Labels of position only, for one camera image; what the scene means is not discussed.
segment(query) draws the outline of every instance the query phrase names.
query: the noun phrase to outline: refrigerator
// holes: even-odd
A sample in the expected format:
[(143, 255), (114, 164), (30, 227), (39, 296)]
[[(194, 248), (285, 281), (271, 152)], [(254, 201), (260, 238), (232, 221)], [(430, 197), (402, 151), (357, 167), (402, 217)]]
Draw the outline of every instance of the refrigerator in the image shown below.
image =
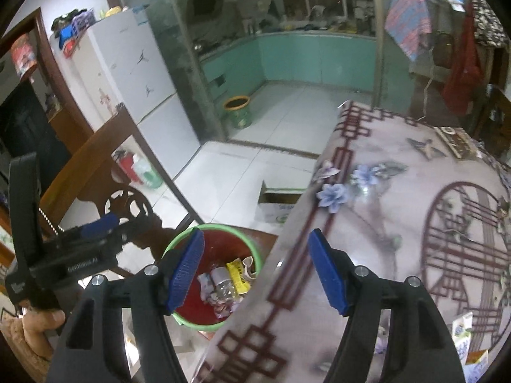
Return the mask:
[(123, 102), (162, 166), (175, 177), (200, 143), (143, 8), (89, 27), (78, 40), (72, 62), (104, 122)]

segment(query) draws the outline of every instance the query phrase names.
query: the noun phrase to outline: green trash bin rim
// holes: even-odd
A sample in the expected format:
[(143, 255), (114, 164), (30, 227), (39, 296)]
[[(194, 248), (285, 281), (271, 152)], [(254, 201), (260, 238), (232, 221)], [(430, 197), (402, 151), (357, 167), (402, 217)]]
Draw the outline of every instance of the green trash bin rim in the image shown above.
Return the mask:
[[(256, 275), (259, 274), (259, 271), (263, 267), (263, 259), (260, 255), (259, 251), (257, 250), (257, 247), (254, 245), (252, 240), (250, 240), (250, 238), (247, 235), (244, 235), (243, 233), (239, 232), (238, 230), (236, 230), (235, 228), (232, 228), (230, 226), (215, 225), (214, 223), (208, 223), (206, 225), (198, 225), (198, 226), (194, 226), (192, 228), (186, 229), (184, 232), (181, 232), (180, 234), (178, 234), (172, 240), (172, 242), (170, 242), (168, 247), (165, 249), (165, 252), (163, 253), (163, 255), (165, 255), (165, 253), (167, 253), (169, 250), (173, 249), (179, 242), (181, 242), (181, 240), (183, 238), (187, 237), (192, 232), (192, 230), (195, 228), (200, 229), (200, 230), (222, 230), (224, 232), (231, 233), (234, 236), (241, 239), (244, 242), (244, 244), (246, 244), (247, 247), (250, 249), (250, 253), (252, 254), (252, 257), (254, 258), (255, 270), (256, 270), (255, 274)], [(197, 331), (205, 331), (205, 332), (215, 332), (225, 322), (225, 321), (221, 321), (219, 323), (211, 324), (211, 325), (195, 324), (195, 323), (192, 323), (192, 322), (188, 321), (187, 319), (183, 318), (177, 312), (174, 312), (172, 314), (172, 317), (174, 317), (174, 319), (180, 325), (185, 325), (191, 329), (194, 329)]]

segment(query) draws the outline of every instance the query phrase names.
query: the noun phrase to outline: floral tablecloth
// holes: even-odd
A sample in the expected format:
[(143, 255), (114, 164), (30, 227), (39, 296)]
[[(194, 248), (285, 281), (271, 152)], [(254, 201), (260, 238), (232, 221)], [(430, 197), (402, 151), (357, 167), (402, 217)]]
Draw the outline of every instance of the floral tablecloth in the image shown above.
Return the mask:
[[(470, 351), (489, 349), (492, 362), (511, 331), (505, 169), (484, 152), (458, 160), (433, 128), (356, 102), (340, 109), (316, 167), (194, 382), (324, 380), (347, 320), (310, 260), (314, 228), (382, 278), (419, 276), (446, 324), (473, 312)], [(382, 327), (388, 321), (382, 313)], [(375, 354), (368, 381), (378, 381), (383, 359)]]

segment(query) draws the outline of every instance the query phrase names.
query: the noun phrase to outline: red fire extinguisher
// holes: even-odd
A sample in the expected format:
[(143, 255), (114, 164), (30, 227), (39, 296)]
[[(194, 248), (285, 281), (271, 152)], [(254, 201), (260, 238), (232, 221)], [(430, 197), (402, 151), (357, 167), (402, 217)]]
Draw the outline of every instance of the red fire extinguisher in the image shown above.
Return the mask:
[(114, 159), (118, 162), (119, 166), (121, 166), (131, 181), (143, 184), (142, 180), (136, 175), (136, 172), (133, 171), (133, 156), (134, 154), (132, 152), (120, 149), (114, 154)]

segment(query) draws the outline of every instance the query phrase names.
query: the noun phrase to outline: wooden door frame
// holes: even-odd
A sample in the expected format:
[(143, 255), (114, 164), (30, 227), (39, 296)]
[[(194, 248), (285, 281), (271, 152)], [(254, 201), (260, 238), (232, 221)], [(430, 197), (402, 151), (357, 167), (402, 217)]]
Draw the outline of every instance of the wooden door frame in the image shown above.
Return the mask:
[(42, 20), (41, 7), (35, 9), (21, 22), (16, 24), (3, 38), (0, 40), (0, 57), (5, 55), (12, 47), (14, 42), (23, 34), (31, 31), (35, 32), (35, 38), (39, 49), (38, 60), (43, 63), (42, 67), (47, 72), (47, 79), (52, 87), (53, 92), (57, 96), (63, 108), (66, 108), (73, 120), (83, 130), (85, 136), (89, 138), (93, 133), (93, 129), (82, 114), (78, 107), (75, 98), (70, 92), (65, 82), (60, 68), (53, 56), (50, 41), (44, 29)]

